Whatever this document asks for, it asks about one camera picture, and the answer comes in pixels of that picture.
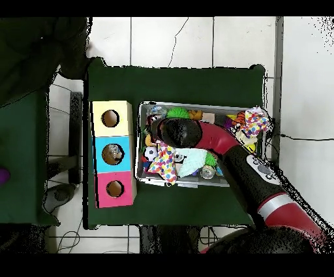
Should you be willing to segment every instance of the plastic bin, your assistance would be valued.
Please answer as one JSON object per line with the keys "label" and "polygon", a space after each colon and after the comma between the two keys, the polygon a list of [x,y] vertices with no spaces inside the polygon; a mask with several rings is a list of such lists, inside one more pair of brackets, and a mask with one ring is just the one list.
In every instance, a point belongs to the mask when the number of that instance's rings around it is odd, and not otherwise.
{"label": "plastic bin", "polygon": [[[153,102],[153,101],[144,101],[140,104],[138,110],[138,122],[137,122],[137,147],[136,147],[136,165],[135,172],[137,180],[145,182],[146,184],[153,184],[158,186],[165,186],[166,181],[163,180],[158,174],[148,174],[144,172],[143,161],[140,159],[141,153],[140,150],[145,145],[142,138],[141,129],[145,127],[147,120],[147,111],[150,110],[153,106],[164,106],[168,110],[173,107],[183,107],[187,110],[201,110],[202,112],[210,112],[214,114],[227,115],[227,114],[237,114],[243,110],[250,108],[238,108],[238,107],[229,107],[229,106],[206,106],[206,105],[191,105],[191,104],[181,104],[181,103],[165,103],[165,102]],[[266,141],[266,132],[261,132],[260,137],[262,136],[262,149],[264,149],[264,143]],[[175,186],[182,187],[198,187],[198,186],[220,186],[228,187],[228,183],[223,176],[215,175],[212,179],[206,180],[200,176],[200,173],[196,176],[186,176],[178,178]]]}

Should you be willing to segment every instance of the yellow box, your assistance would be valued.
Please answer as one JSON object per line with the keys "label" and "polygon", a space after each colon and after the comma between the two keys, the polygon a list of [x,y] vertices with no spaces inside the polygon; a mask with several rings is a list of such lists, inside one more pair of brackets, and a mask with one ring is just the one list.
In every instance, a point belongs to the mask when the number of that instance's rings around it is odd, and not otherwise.
{"label": "yellow box", "polygon": [[133,135],[131,104],[126,101],[93,101],[93,123],[96,137]]}

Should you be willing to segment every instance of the blue box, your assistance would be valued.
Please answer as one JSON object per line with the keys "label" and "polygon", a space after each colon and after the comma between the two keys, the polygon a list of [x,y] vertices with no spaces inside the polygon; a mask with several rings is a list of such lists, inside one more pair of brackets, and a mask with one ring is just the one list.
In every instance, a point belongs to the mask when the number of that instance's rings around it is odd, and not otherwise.
{"label": "blue box", "polygon": [[[102,151],[108,144],[118,144],[124,155],[120,163],[116,165],[107,164],[102,158]],[[130,171],[133,168],[133,161],[131,160],[131,147],[129,136],[124,137],[95,137],[95,150],[97,161],[97,172],[121,172]]]}

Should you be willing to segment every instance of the cube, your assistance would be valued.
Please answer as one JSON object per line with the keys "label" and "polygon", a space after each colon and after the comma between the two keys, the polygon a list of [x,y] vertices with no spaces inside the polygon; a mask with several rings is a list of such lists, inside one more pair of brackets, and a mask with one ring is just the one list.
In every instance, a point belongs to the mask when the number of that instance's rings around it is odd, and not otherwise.
{"label": "cube", "polygon": [[[133,135],[93,138],[97,173],[130,171],[134,167],[133,142]],[[115,146],[121,152],[116,157],[113,155]]]}
{"label": "cube", "polygon": [[132,108],[126,101],[93,101],[93,124],[96,137],[133,135]]}
{"label": "cube", "polygon": [[137,194],[133,171],[97,174],[97,208],[129,206]]}

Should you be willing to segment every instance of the dark green fabric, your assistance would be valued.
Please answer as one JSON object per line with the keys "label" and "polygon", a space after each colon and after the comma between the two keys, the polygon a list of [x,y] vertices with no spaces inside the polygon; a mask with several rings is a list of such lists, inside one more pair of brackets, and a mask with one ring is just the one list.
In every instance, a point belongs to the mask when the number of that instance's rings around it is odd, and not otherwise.
{"label": "dark green fabric", "polygon": [[84,17],[0,18],[0,167],[11,173],[0,186],[1,223],[58,224],[42,211],[46,93],[59,64],[66,77],[83,77],[86,25]]}
{"label": "dark green fabric", "polygon": [[10,180],[0,186],[0,222],[56,225],[42,211],[46,181],[47,97],[37,91],[0,108],[0,167]]}
{"label": "dark green fabric", "polygon": [[0,18],[0,106],[41,89],[58,65],[84,77],[87,18]]}
{"label": "dark green fabric", "polygon": [[[141,101],[253,107],[262,105],[264,68],[148,69],[88,68],[89,101],[127,100],[134,128]],[[222,225],[250,223],[229,187],[160,187],[137,182],[132,206],[95,208],[91,130],[88,130],[89,225]]]}

